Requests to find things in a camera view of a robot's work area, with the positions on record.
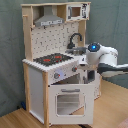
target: gray curtain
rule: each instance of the gray curtain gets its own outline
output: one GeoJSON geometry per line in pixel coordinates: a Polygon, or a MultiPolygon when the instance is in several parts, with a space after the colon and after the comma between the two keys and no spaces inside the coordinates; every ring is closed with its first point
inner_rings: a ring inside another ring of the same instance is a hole
{"type": "MultiPolygon", "coordinates": [[[[87,21],[86,43],[98,42],[118,50],[118,64],[128,63],[128,1],[90,0],[90,20],[87,21]]],[[[104,78],[128,88],[128,75],[104,78]]]]}
{"type": "MultiPolygon", "coordinates": [[[[17,105],[25,101],[22,65],[25,51],[20,4],[70,1],[0,0],[0,116],[16,110],[17,105]]],[[[91,0],[91,2],[86,43],[95,41],[114,47],[119,51],[118,63],[128,63],[128,1],[91,0]]],[[[107,80],[128,88],[127,77],[122,75],[107,80]]]]}

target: white toy kitchen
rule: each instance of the white toy kitchen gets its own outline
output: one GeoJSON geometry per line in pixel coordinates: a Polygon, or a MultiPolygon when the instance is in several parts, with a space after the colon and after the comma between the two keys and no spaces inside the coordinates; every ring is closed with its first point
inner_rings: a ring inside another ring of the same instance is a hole
{"type": "Polygon", "coordinates": [[[79,68],[86,56],[90,2],[22,5],[26,108],[46,128],[92,124],[100,75],[79,68]],[[74,114],[84,108],[82,113],[74,114]]]}

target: oven door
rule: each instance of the oven door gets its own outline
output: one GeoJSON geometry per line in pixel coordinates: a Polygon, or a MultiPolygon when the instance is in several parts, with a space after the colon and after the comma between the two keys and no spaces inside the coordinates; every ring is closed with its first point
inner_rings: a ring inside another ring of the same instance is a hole
{"type": "Polygon", "coordinates": [[[92,124],[93,106],[93,84],[62,84],[49,87],[51,124],[92,124]]]}

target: microwave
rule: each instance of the microwave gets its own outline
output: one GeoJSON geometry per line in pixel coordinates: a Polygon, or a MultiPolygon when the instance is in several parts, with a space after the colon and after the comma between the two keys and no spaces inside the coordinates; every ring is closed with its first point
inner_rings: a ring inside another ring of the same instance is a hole
{"type": "Polygon", "coordinates": [[[67,21],[88,19],[89,5],[90,5],[89,3],[67,5],[67,21]]]}

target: faucet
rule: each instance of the faucet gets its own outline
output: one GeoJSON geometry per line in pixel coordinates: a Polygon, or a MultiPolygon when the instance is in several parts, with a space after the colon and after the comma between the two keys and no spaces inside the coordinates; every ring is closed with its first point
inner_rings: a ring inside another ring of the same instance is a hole
{"type": "Polygon", "coordinates": [[[68,49],[72,49],[73,47],[75,47],[75,44],[73,44],[72,39],[75,35],[79,35],[80,36],[80,41],[82,41],[82,35],[80,33],[74,33],[71,37],[70,37],[70,43],[68,44],[67,48],[68,49]]]}

